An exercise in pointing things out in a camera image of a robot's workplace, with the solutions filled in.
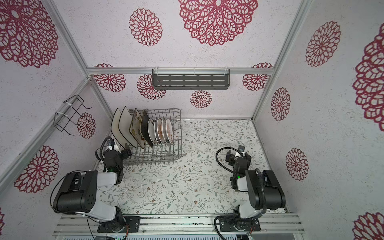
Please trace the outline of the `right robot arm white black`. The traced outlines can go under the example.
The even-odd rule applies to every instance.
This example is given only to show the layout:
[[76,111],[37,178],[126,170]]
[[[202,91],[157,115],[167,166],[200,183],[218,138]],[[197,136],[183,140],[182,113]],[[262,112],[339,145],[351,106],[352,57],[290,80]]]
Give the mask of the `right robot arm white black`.
[[286,205],[284,192],[272,170],[250,170],[251,156],[248,153],[226,154],[226,162],[233,167],[230,177],[232,189],[247,192],[247,202],[236,207],[234,218],[253,219],[262,217],[267,210],[282,209]]

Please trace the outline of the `white square plate black rim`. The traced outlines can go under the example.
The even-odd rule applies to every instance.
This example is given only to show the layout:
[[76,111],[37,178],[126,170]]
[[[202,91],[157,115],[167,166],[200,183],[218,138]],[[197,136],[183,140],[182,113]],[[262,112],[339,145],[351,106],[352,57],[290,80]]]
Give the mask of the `white square plate black rim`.
[[115,110],[112,123],[111,123],[111,132],[114,139],[120,144],[123,149],[129,149],[128,141],[122,135],[119,130],[119,120],[120,120],[121,112],[119,108]]

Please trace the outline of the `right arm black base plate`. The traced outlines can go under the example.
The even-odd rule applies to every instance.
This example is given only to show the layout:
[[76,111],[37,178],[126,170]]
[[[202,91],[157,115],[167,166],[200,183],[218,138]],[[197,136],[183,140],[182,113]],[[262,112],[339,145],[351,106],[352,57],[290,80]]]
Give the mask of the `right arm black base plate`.
[[221,232],[259,232],[261,226],[259,220],[245,222],[239,220],[230,220],[228,218],[218,218]]

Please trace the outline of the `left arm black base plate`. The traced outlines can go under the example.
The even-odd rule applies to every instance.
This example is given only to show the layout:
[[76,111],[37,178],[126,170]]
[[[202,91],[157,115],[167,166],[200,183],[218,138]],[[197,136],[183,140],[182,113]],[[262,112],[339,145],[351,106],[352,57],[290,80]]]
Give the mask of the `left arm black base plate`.
[[137,233],[139,231],[141,217],[128,216],[124,220],[116,219],[99,223],[97,233]]

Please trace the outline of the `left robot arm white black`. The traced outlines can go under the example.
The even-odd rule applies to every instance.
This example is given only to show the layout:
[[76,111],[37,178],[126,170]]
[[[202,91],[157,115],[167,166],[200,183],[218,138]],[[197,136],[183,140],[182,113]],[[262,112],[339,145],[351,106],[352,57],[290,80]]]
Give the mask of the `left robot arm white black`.
[[104,170],[68,173],[53,201],[56,213],[82,215],[99,223],[100,233],[122,232],[127,226],[122,210],[102,202],[97,197],[99,187],[119,185],[124,177],[124,160],[132,155],[131,150],[95,151]]

